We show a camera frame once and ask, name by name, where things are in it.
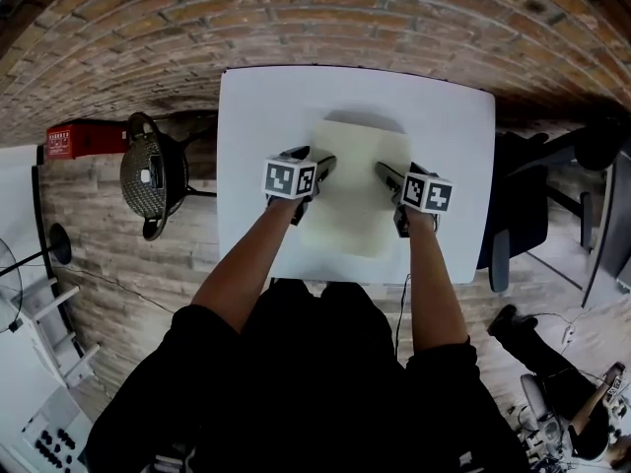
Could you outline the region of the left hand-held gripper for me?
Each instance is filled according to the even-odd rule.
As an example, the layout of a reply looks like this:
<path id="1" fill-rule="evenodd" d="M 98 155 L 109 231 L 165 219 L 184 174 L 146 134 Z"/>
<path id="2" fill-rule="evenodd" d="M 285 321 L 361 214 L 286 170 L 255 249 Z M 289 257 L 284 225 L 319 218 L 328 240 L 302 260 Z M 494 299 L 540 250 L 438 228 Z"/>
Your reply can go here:
<path id="1" fill-rule="evenodd" d="M 298 200 L 291 224 L 297 226 L 316 195 L 316 183 L 323 182 L 335 169 L 337 158 L 329 155 L 317 163 L 310 160 L 311 147 L 283 151 L 265 160 L 262 192 L 266 206 L 274 200 Z"/>

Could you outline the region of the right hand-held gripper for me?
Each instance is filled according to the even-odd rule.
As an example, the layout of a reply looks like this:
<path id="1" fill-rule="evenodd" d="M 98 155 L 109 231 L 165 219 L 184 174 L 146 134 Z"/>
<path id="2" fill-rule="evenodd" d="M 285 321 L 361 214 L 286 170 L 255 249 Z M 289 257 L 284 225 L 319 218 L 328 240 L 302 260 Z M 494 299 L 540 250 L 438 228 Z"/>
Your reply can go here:
<path id="1" fill-rule="evenodd" d="M 416 164 L 410 164 L 410 170 L 401 174 L 383 162 L 375 164 L 375 172 L 382 183 L 394 195 L 394 224 L 401 238 L 409 237 L 409 221 L 407 209 L 429 215 L 433 220 L 436 232 L 440 219 L 451 205 L 454 185 L 437 176 L 427 173 Z"/>

